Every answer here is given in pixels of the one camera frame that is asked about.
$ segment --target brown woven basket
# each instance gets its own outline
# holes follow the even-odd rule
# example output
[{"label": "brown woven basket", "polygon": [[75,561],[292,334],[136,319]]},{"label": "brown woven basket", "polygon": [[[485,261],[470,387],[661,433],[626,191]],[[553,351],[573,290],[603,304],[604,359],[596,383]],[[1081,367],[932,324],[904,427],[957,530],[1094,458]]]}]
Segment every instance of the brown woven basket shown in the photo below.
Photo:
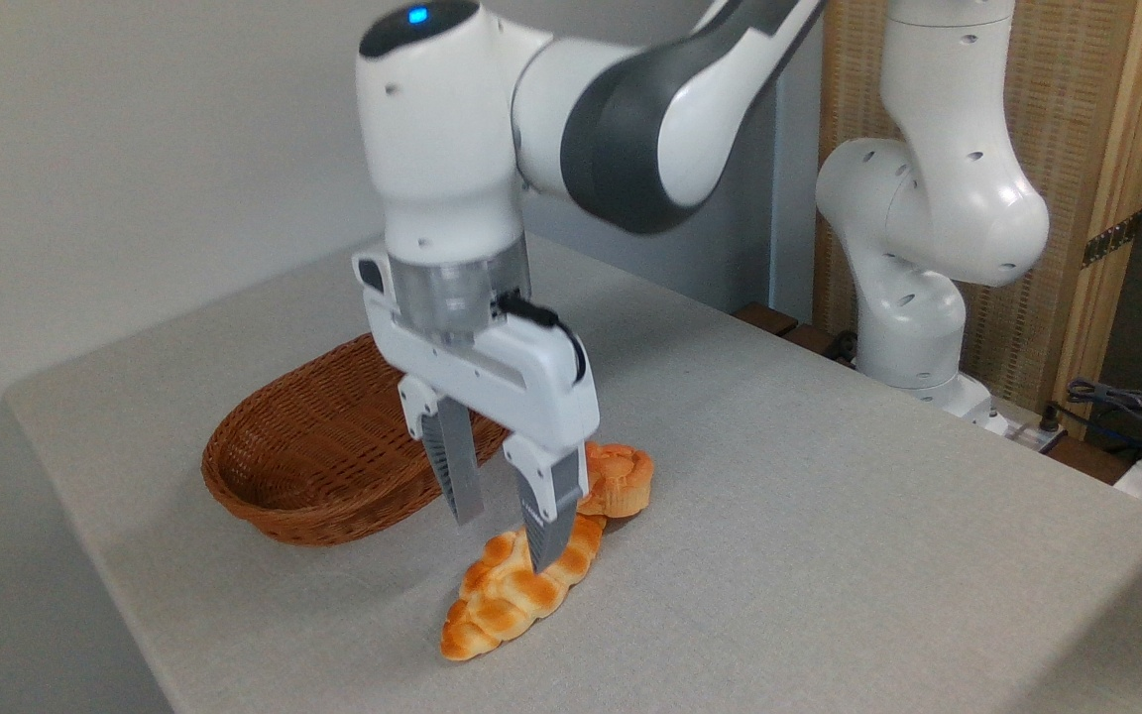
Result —
[{"label": "brown woven basket", "polygon": [[[403,422],[371,335],[298,367],[246,398],[206,447],[206,487],[236,519],[278,541],[337,545],[415,514],[440,496]],[[507,433],[478,415],[478,460]]]}]

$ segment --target pastry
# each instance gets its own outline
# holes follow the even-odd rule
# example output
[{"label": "pastry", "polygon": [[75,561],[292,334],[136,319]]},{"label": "pastry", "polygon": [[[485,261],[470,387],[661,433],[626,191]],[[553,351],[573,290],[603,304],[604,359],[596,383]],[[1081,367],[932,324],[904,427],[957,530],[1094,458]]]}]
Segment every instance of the pastry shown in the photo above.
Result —
[{"label": "pastry", "polygon": [[536,575],[526,552],[526,530],[499,534],[484,556],[466,570],[461,595],[448,610],[440,651],[455,661],[496,650],[562,605],[568,588],[589,572],[602,545],[605,515],[574,516],[571,539],[561,557]]},{"label": "pastry", "polygon": [[598,447],[589,441],[584,444],[584,455],[589,463],[589,496],[576,512],[627,519],[650,504],[654,462],[649,454],[622,443]]},{"label": "pastry", "polygon": [[580,500],[566,551],[544,573],[531,569],[526,530],[489,539],[484,555],[466,570],[457,602],[448,609],[440,651],[463,661],[496,650],[562,605],[584,579],[602,545],[606,516],[635,515],[650,503],[654,463],[625,444],[585,443],[589,496]]}]

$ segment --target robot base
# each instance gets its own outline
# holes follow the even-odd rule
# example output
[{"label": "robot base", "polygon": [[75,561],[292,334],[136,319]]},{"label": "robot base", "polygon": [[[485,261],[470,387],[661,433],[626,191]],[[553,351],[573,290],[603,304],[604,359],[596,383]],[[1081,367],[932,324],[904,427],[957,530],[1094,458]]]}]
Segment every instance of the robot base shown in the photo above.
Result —
[{"label": "robot base", "polygon": [[1007,419],[994,408],[994,398],[979,380],[959,372],[955,378],[938,386],[926,388],[902,388],[920,402],[932,403],[965,422],[978,425],[998,435],[1006,435]]}]

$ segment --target metal hinge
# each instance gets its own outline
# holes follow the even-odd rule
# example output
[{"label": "metal hinge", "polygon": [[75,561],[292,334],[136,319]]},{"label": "metal hinge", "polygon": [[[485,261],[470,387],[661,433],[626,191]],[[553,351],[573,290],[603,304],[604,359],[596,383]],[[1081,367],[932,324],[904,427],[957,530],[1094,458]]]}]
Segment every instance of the metal hinge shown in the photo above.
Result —
[{"label": "metal hinge", "polygon": [[1139,232],[1139,222],[1142,222],[1142,209],[1136,211],[1127,220],[1118,223],[1100,235],[1086,241],[1086,251],[1083,252],[1083,267],[1091,266],[1092,263],[1104,258],[1108,254],[1134,240],[1134,234]]}]

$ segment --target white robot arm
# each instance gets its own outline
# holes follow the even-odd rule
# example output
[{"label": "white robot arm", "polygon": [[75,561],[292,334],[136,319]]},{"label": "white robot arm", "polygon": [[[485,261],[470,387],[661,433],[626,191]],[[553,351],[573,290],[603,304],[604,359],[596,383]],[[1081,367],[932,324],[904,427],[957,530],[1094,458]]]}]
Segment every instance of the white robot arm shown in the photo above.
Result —
[{"label": "white robot arm", "polygon": [[522,183],[634,232],[678,225],[711,194],[749,104],[823,0],[717,0],[653,47],[554,38],[471,0],[386,15],[359,47],[364,150],[384,247],[353,259],[378,348],[458,520],[481,508],[466,408],[513,431],[537,572],[588,491],[597,428],[588,358],[528,303]]},{"label": "white robot arm", "polygon": [[1003,115],[1014,6],[891,0],[879,91],[906,143],[846,142],[817,182],[856,283],[858,371],[996,432],[988,390],[958,371],[966,315],[950,279],[1010,283],[1047,243]]}]

